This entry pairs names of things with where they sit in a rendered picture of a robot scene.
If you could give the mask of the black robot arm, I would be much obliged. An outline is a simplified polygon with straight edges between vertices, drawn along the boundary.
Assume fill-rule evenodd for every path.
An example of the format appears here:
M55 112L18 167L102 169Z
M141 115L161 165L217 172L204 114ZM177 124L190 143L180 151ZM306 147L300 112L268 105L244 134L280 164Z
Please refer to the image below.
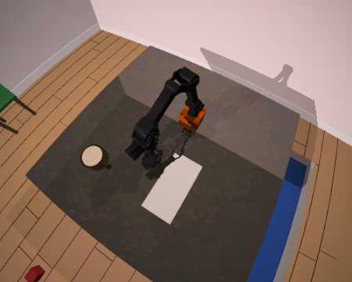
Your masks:
M174 82L174 80L177 80L181 85ZM173 73L172 77L164 84L163 90L147 115L140 118L139 122L136 123L132 134L134 140L125 150L134 161L143 152L145 153L147 147L154 145L159 120L177 95L186 93L188 99L185 105L189 107L187 115L198 118L199 112L205 107L198 98L197 89L195 88L198 83L199 76L186 67Z

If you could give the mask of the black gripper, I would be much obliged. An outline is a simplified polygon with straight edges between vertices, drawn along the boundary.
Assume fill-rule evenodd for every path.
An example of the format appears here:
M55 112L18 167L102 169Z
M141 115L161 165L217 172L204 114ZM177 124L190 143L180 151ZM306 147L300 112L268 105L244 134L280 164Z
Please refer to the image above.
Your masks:
M160 130L158 129L158 132L156 133L155 136L159 137L160 134ZM147 147L146 153L144 154L144 156L142 157L142 162L141 165L143 167L155 167L156 166L156 158L157 155L154 153L154 151L157 150L157 144L158 144L158 138L155 137L155 143L153 146L151 147ZM149 152L149 153L148 153ZM152 153L151 153L152 152Z

